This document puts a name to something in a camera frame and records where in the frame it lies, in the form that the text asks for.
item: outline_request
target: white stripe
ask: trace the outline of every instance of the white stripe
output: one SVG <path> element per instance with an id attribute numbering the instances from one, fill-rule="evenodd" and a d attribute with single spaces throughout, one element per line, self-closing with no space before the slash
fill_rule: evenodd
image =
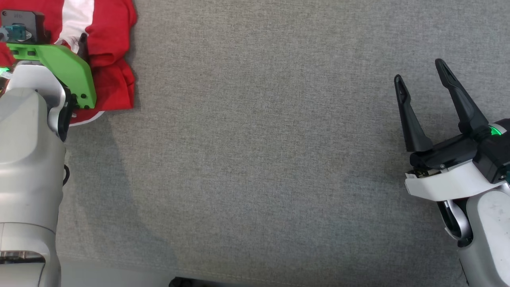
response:
<path id="1" fill-rule="evenodd" d="M 64 0 L 62 7 L 62 32 L 55 42 L 61 45 L 66 41 L 71 51 L 78 52 L 78 40 L 85 28 L 92 25 L 94 15 L 94 0 Z"/>
<path id="2" fill-rule="evenodd" d="M 82 122 L 79 122 L 79 123 L 74 123 L 74 124 L 70 124 L 69 126 L 70 127 L 75 127 L 75 126 L 80 126 L 80 125 L 84 125 L 84 124 L 88 124 L 90 123 L 91 121 L 94 121 L 96 120 L 98 117 L 100 117 L 105 111 L 100 111 L 100 112 L 97 112 L 97 114 L 93 117 L 91 117 L 90 119 L 87 119 L 85 121 L 82 121 Z"/>

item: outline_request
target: folded clothing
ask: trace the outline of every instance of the folded clothing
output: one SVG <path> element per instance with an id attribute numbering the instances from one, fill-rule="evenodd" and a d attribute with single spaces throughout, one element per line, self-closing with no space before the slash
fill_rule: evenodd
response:
<path id="1" fill-rule="evenodd" d="M 131 0 L 0 0 L 0 7 L 43 13 L 44 27 L 51 32 L 52 43 L 66 45 L 75 53 L 82 33 L 88 34 L 97 102 L 93 109 L 76 110 L 71 125 L 93 121 L 107 110 L 133 108 L 135 77 L 124 60 L 130 47 L 130 30 L 136 23 Z M 3 43 L 0 66 L 13 63 L 14 58 Z"/>

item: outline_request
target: red garment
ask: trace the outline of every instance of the red garment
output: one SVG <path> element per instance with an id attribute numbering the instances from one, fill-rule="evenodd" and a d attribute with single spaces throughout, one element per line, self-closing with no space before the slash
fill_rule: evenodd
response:
<path id="1" fill-rule="evenodd" d="M 77 52 L 74 43 L 81 33 L 88 33 L 97 102 L 94 109 L 76 110 L 72 124 L 89 122 L 101 111 L 133 108 L 135 77 L 124 60 L 130 47 L 130 30 L 136 23 L 131 0 L 0 0 L 0 9 L 44 13 L 44 26 L 52 33 L 52 43 L 66 44 L 73 52 Z M 0 45 L 0 66 L 13 62 L 6 45 Z"/>

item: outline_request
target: green led indicator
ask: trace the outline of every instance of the green led indicator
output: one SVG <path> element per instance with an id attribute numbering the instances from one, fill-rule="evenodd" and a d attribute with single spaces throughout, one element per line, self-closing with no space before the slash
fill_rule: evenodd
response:
<path id="1" fill-rule="evenodd" d="M 491 126 L 491 134 L 492 135 L 501 135 L 501 132 L 498 131 L 495 127 Z"/>

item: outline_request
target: gray fabric surface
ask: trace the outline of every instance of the gray fabric surface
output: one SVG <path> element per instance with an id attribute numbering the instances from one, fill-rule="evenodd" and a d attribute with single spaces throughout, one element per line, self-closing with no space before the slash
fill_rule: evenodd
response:
<path id="1" fill-rule="evenodd" d="M 406 195 L 393 77 L 435 141 L 441 57 L 508 117 L 510 4 L 136 1 L 136 106 L 71 128 L 61 256 L 260 286 L 465 286 Z"/>

